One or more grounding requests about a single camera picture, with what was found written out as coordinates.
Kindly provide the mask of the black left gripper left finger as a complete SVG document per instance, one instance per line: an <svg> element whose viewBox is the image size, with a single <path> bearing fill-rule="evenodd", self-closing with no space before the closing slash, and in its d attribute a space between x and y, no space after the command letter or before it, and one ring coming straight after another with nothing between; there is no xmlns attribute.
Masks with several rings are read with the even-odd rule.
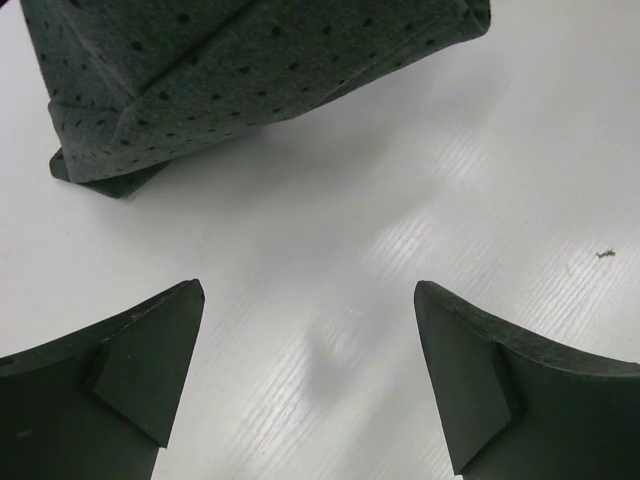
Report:
<svg viewBox="0 0 640 480"><path fill-rule="evenodd" d="M196 280L1 360L4 479L148 479L204 311Z"/></svg>

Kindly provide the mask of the dark grey dotted skirt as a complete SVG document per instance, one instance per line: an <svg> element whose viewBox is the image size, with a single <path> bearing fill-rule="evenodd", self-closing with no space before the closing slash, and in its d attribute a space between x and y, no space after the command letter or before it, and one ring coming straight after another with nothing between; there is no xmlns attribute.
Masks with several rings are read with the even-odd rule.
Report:
<svg viewBox="0 0 640 480"><path fill-rule="evenodd" d="M170 162L484 35L486 1L25 1L56 179L121 198Z"/></svg>

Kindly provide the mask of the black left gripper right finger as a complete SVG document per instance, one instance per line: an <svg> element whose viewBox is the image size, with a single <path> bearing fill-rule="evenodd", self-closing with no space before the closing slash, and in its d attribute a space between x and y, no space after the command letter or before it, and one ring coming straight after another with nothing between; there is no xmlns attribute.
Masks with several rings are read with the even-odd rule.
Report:
<svg viewBox="0 0 640 480"><path fill-rule="evenodd" d="M414 292L453 472L465 479L635 479L639 367L491 315L444 287Z"/></svg>

